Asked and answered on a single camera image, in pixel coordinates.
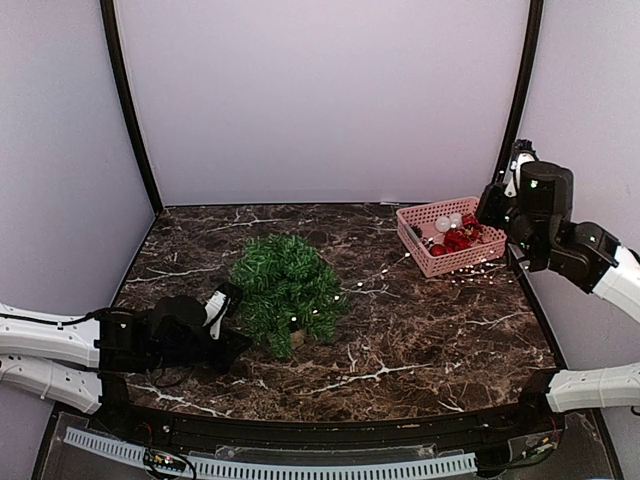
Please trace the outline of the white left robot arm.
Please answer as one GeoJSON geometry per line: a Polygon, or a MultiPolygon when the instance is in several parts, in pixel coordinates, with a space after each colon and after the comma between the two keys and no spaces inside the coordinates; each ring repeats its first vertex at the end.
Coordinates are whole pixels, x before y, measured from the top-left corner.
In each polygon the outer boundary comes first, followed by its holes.
{"type": "Polygon", "coordinates": [[[1,307],[1,379],[43,399],[101,417],[120,436],[141,427],[124,373],[209,366],[229,371],[250,346],[222,328],[235,308],[217,292],[205,304],[164,297],[151,309],[107,307],[63,316],[1,307]]]}

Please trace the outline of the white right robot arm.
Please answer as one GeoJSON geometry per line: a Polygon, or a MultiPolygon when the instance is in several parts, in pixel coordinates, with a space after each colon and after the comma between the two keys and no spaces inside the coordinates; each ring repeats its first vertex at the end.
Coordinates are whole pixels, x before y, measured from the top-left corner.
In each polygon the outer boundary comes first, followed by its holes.
{"type": "Polygon", "coordinates": [[[510,413],[521,434],[549,412],[639,405],[639,357],[630,350],[639,342],[639,256],[604,227],[572,220],[573,184],[569,169],[520,153],[476,212],[506,234],[526,277],[541,274],[536,291],[568,357],[525,387],[510,413]]]}

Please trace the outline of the small green christmas tree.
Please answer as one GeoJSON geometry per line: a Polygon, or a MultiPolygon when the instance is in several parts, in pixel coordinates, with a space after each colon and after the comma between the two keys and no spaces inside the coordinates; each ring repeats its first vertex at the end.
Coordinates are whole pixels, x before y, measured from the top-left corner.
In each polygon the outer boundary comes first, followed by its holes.
{"type": "Polygon", "coordinates": [[[297,235],[249,239],[231,281],[243,292],[238,314],[248,336],[279,360],[293,356],[294,333],[331,341],[350,311],[334,269],[297,235]]]}

